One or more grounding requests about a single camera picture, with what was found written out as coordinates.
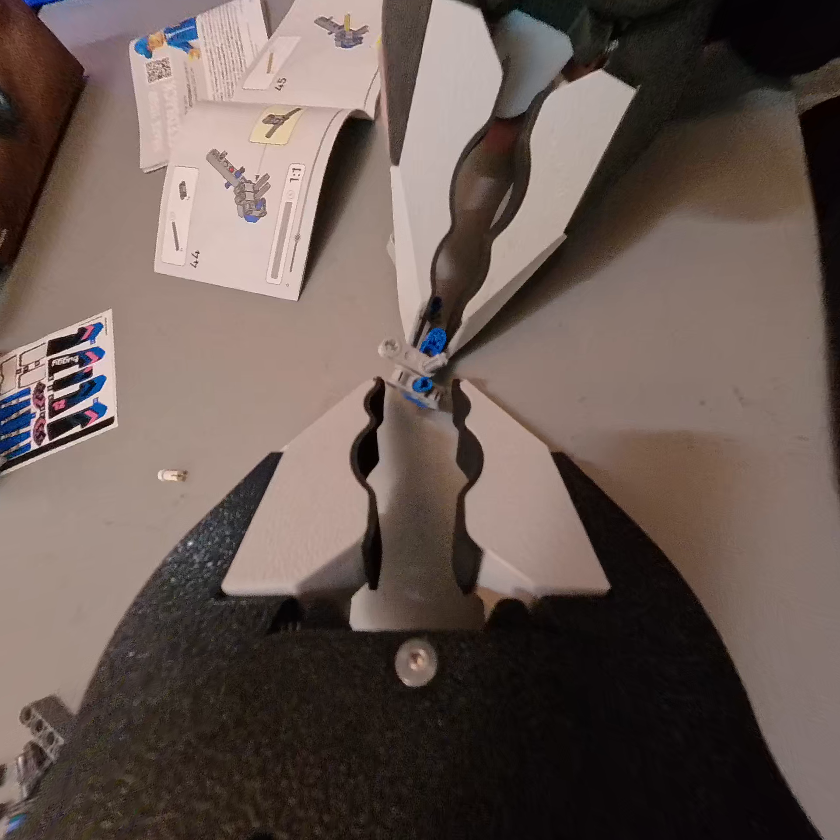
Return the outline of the white printed feedback leaflet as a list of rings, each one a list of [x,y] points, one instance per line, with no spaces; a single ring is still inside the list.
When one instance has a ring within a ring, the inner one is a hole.
[[[268,36],[262,2],[231,1],[130,41],[143,172],[167,166],[182,121],[198,102],[233,98]]]

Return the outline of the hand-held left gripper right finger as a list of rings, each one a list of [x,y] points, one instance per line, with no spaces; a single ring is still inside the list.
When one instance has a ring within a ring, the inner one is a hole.
[[[455,510],[458,587],[506,597],[603,595],[611,586],[550,448],[468,380],[451,388],[465,477]]]

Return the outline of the blue white lego sub-assembly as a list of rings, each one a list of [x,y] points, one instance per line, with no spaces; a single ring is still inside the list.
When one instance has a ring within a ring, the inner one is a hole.
[[[441,408],[444,392],[435,376],[448,364],[448,333],[444,326],[445,302],[432,296],[419,325],[415,343],[395,338],[384,339],[379,355],[394,364],[387,384],[401,397],[424,410]]]

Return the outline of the dark printed lego box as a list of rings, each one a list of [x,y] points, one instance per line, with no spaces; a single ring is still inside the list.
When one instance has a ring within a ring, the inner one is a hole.
[[[34,9],[1,2],[1,268],[25,240],[85,71]]]

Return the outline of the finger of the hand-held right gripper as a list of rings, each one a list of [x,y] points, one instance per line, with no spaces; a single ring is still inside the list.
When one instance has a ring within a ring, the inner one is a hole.
[[[635,87],[595,70],[561,84],[542,101],[518,151],[524,175],[490,231],[486,277],[465,305],[450,354],[473,340],[563,243],[635,95]]]
[[[433,296],[438,248],[453,226],[455,171],[487,126],[502,68],[480,8],[387,3],[387,129],[397,297],[415,340]]]

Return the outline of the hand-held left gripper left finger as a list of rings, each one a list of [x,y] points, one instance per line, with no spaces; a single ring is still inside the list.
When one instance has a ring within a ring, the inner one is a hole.
[[[385,383],[364,381],[293,438],[222,583],[226,595],[351,597],[377,588],[382,533],[368,478]]]

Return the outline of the open lego instruction booklet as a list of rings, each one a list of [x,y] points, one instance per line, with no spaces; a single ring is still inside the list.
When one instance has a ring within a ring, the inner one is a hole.
[[[234,84],[196,105],[166,168],[154,268],[297,301],[344,125],[375,117],[383,2],[293,2]]]

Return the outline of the lego sticker sheet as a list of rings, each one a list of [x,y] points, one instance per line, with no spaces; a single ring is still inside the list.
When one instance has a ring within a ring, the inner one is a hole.
[[[112,310],[2,355],[1,471],[119,425]]]

